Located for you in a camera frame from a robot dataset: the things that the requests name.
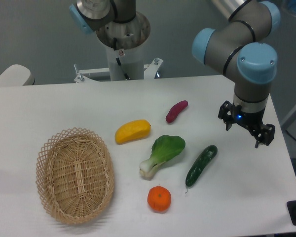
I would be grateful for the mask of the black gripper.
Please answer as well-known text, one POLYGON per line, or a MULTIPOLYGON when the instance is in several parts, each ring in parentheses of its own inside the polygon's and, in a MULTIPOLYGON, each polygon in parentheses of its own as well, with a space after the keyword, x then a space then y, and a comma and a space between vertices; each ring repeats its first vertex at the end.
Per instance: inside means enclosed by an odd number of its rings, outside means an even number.
POLYGON ((244 128, 248 127, 249 133, 255 138, 255 148, 260 144, 269 146, 274 139, 275 126, 263 124, 264 109, 255 113, 248 113, 241 110, 241 105, 233 105, 225 101, 219 109, 218 118, 223 120, 226 131, 229 131, 233 124, 244 128))

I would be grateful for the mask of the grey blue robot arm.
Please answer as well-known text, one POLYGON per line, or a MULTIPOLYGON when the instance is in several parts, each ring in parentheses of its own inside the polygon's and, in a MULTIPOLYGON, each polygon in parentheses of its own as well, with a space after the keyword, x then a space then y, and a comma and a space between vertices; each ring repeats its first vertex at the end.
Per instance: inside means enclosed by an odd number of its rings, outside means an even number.
MULTIPOLYGON (((226 128, 238 124, 257 145, 269 145, 275 126, 264 124, 262 118, 278 57, 274 48, 261 40, 278 28, 279 9, 271 2, 255 0, 216 0, 213 4, 228 25, 220 31, 201 30, 191 53, 235 84, 232 102, 224 102, 218 114, 226 128)), ((69 12, 84 33, 95 33, 106 48, 112 81, 155 77, 155 69, 144 68, 142 53, 150 23, 137 11, 134 0, 78 0, 69 12)))

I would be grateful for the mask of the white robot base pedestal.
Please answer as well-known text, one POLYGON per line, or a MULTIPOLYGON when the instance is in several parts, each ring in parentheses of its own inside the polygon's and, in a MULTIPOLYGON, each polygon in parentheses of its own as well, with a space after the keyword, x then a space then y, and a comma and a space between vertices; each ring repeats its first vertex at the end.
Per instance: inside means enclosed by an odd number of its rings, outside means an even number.
POLYGON ((75 82, 102 80, 104 76, 109 76, 111 81, 160 77, 162 59, 156 57, 150 64, 144 63, 144 46, 150 36, 150 23, 143 14, 137 12, 135 18, 127 23, 109 22, 95 33, 105 48, 108 67, 79 70, 74 65, 75 82))

